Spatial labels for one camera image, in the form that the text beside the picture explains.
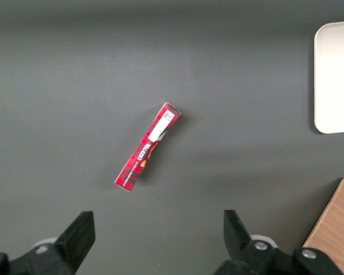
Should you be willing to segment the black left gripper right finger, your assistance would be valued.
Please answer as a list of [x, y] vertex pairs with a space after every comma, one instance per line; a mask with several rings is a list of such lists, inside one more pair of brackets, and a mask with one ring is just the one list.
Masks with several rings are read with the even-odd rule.
[[234, 210], [224, 211], [224, 241], [230, 260], [215, 274], [342, 274], [334, 261], [315, 248], [285, 254], [266, 237], [253, 238]]

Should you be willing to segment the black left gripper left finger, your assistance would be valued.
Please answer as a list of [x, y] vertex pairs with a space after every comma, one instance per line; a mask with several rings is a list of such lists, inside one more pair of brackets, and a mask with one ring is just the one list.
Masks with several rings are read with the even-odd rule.
[[94, 216], [83, 211], [55, 240], [14, 260], [0, 253], [0, 274], [75, 274], [95, 242]]

